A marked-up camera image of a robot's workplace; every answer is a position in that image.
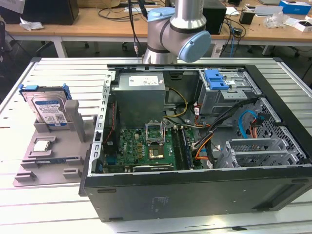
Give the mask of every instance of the floor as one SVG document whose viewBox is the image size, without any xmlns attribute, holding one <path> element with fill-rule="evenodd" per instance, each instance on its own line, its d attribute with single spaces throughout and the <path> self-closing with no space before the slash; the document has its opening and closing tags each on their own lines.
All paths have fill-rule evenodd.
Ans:
<svg viewBox="0 0 312 234">
<path fill-rule="evenodd" d="M 41 47 L 40 41 L 19 41 L 22 47 L 28 52 L 25 53 L 21 47 L 15 44 L 12 51 L 3 55 L 3 63 L 0 63 L 0 101 L 2 101 L 8 94 L 16 80 L 20 77 L 29 61 L 31 60 L 29 54 L 36 56 L 36 50 Z M 123 51 L 121 43 L 119 42 L 99 42 L 100 53 L 94 53 L 93 43 L 89 43 L 89 48 L 85 48 L 83 42 L 66 42 L 67 54 L 69 57 L 135 57 L 135 52 L 132 43 L 127 44 L 127 51 Z M 146 44 L 142 44 L 143 49 L 146 49 Z M 240 45 L 235 53 L 236 58 L 263 58 L 262 48 L 260 46 L 253 46 L 252 53 L 250 53 L 249 46 Z M 302 47 L 300 50 L 310 50 L 311 48 Z M 210 57 L 212 48 L 206 53 L 205 57 Z M 222 57 L 229 57 L 230 53 L 224 52 Z M 311 65 L 312 49 L 309 52 L 300 52 L 300 56 L 295 57 L 295 52 L 289 47 L 275 47 L 273 52 L 274 57 L 280 57 L 299 77 L 302 77 Z M 57 53 L 54 46 L 50 46 L 44 50 L 41 57 L 55 58 Z M 304 81 L 310 85 L 312 83 L 312 69 L 309 70 Z"/>
</svg>

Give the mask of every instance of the blue cable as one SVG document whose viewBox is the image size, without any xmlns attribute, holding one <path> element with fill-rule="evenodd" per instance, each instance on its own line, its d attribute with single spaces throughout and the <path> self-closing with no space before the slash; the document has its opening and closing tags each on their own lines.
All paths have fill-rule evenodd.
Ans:
<svg viewBox="0 0 312 234">
<path fill-rule="evenodd" d="M 232 57 L 232 52 L 233 52 L 233 48 L 234 48 L 234 29 L 231 27 L 232 29 L 232 33 L 233 33 L 233 36 L 232 36 L 232 42 L 231 42 L 231 53 L 230 53 L 230 58 Z"/>
<path fill-rule="evenodd" d="M 239 130 L 240 130 L 240 132 L 242 133 L 242 136 L 243 136 L 243 138 L 247 138 L 247 135 L 246 135 L 246 133 L 245 133 L 245 131 L 244 131 L 244 129 L 243 129 L 243 116 L 246 114 L 246 113 L 250 113 L 250 114 L 252 114 L 253 115 L 253 117 L 255 117 L 255 118 L 258 118 L 258 116 L 257 116 L 257 114 L 255 113 L 255 112 L 253 112 L 253 111 L 244 111 L 241 115 L 240 115 L 240 117 L 238 118 L 238 127 L 239 127 Z"/>
</svg>

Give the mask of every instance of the green circuit board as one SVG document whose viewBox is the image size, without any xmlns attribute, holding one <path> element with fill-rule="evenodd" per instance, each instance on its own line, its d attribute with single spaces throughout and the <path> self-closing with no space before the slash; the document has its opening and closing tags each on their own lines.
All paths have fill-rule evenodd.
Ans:
<svg viewBox="0 0 312 234">
<path fill-rule="evenodd" d="M 188 143 L 194 142 L 192 129 L 185 129 Z M 149 129 L 149 137 L 159 137 L 159 128 Z M 149 146 L 146 141 L 145 129 L 122 129 L 119 141 L 119 153 L 117 155 L 117 165 L 172 165 L 176 170 L 175 153 L 172 147 L 171 130 L 164 131 L 163 146 Z M 153 152 L 163 155 L 162 158 L 151 159 Z"/>
</svg>

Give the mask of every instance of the slotted metal table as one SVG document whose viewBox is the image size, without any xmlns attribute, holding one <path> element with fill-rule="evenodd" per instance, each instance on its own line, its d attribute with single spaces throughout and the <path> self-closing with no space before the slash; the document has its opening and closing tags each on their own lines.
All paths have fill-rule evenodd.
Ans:
<svg viewBox="0 0 312 234">
<path fill-rule="evenodd" d="M 0 106 L 0 233 L 312 233 L 312 190 L 278 212 L 101 223 L 79 183 L 13 187 L 14 176 L 34 132 L 35 116 L 18 85 L 70 87 L 84 119 L 97 114 L 103 72 L 109 63 L 136 58 L 34 59 Z M 312 92 L 283 62 L 272 58 L 204 58 L 208 65 L 253 64 L 312 135 Z"/>
</svg>

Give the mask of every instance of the blue drive bay latch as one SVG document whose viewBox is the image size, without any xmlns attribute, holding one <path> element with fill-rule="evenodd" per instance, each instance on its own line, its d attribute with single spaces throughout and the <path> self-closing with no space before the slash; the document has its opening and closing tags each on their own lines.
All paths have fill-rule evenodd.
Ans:
<svg viewBox="0 0 312 234">
<path fill-rule="evenodd" d="M 205 70 L 205 79 L 211 90 L 228 90 L 230 88 L 218 70 Z"/>
</svg>

